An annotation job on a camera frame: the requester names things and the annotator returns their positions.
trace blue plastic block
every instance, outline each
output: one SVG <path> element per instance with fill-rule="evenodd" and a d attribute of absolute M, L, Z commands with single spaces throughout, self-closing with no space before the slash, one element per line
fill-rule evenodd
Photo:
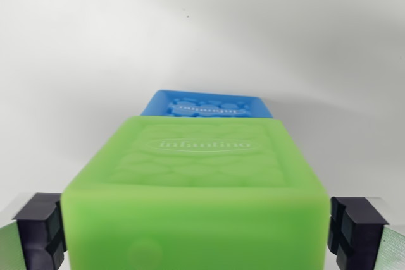
<path fill-rule="evenodd" d="M 273 116 L 258 97 L 160 90 L 143 116 L 262 117 Z"/>

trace black gripper pad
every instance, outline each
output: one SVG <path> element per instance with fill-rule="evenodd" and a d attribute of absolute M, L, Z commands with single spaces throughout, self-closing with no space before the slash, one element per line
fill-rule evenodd
<path fill-rule="evenodd" d="M 388 222 L 364 197 L 332 197 L 329 250 L 341 270 L 373 270 Z"/>
<path fill-rule="evenodd" d="M 27 270 L 57 270 L 66 251 L 60 194 L 37 193 L 15 216 Z"/>

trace bubble pattern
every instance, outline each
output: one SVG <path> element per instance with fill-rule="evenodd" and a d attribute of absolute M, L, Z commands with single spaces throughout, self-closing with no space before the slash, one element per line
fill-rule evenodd
<path fill-rule="evenodd" d="M 176 98 L 169 103 L 167 116 L 185 117 L 251 117 L 250 107 L 244 102 L 222 102 L 194 98 Z"/>

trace infantino logo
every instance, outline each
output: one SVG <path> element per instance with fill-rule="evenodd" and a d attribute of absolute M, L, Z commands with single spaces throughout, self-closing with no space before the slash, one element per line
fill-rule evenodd
<path fill-rule="evenodd" d="M 243 115 L 247 113 L 245 109 L 230 110 L 230 109 L 217 109 L 209 107 L 179 106 L 179 105 L 174 105 L 173 109 L 187 111 L 190 113 L 212 114 L 212 115 Z"/>
<path fill-rule="evenodd" d="M 148 147 L 158 150 L 179 152 L 237 152 L 252 150 L 259 145 L 248 140 L 238 139 L 159 139 L 147 143 Z"/>

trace white backdrop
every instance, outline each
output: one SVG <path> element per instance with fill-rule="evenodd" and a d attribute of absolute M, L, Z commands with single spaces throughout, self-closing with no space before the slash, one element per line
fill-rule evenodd
<path fill-rule="evenodd" d="M 405 210 L 404 81 L 405 0 L 0 0 L 0 208 L 176 89 L 262 97 L 330 195 Z"/>

